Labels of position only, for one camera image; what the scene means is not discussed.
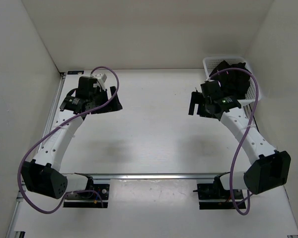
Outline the black sport shorts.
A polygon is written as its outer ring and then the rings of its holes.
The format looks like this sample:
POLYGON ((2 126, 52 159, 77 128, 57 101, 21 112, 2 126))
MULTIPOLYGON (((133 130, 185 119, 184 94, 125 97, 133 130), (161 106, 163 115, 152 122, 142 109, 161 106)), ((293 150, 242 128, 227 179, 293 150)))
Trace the black sport shorts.
MULTIPOLYGON (((241 68, 244 70, 248 70, 245 66, 245 62, 229 64, 227 61, 223 60, 213 69, 210 76, 214 75, 218 71, 227 68, 241 68)), ((234 96, 238 100, 245 99, 245 94, 250 87, 250 76, 239 70, 229 70, 223 72, 213 77, 213 80, 218 80, 220 82, 225 96, 234 96)))

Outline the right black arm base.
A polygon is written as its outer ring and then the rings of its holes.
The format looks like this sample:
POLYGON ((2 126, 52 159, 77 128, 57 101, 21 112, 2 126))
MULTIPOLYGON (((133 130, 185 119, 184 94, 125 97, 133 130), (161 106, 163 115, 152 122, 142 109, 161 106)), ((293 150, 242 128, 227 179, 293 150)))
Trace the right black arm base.
POLYGON ((214 177, 212 182, 200 182, 193 190, 198 195, 200 210, 232 210, 234 209, 231 194, 225 190, 220 177, 214 177))

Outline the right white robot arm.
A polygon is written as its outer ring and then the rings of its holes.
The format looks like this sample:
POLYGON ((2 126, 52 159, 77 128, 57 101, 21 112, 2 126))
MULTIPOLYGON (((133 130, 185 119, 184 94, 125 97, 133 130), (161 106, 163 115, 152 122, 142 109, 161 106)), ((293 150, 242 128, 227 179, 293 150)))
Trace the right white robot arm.
POLYGON ((233 96, 212 101, 200 92, 192 92, 189 114, 218 119, 225 125, 246 153, 250 167, 246 171, 228 172, 217 176, 213 192, 218 198, 225 198, 231 189, 248 189, 260 194, 286 184, 291 163, 287 151, 278 151, 257 129, 249 125, 241 104, 233 96))

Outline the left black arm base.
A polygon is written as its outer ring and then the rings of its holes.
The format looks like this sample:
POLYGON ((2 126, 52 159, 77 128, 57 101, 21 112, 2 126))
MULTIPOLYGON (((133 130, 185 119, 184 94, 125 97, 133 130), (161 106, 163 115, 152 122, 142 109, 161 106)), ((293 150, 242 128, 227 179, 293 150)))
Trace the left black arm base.
POLYGON ((108 208, 109 180, 93 180, 87 185, 89 192, 73 193, 63 202, 64 208, 108 208))

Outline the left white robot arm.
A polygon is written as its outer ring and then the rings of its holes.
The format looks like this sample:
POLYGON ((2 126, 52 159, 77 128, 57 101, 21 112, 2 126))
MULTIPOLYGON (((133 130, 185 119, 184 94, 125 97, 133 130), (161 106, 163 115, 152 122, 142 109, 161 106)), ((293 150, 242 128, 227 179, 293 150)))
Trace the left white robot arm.
POLYGON ((66 192, 77 191, 82 198, 90 198, 94 186, 84 174, 65 175, 60 172, 65 152, 75 132, 89 114, 115 112, 122 109, 117 88, 107 90, 96 83, 71 90, 60 105, 53 130, 37 142, 41 146, 31 161, 26 158, 18 169, 18 184, 40 195, 60 199, 66 192))

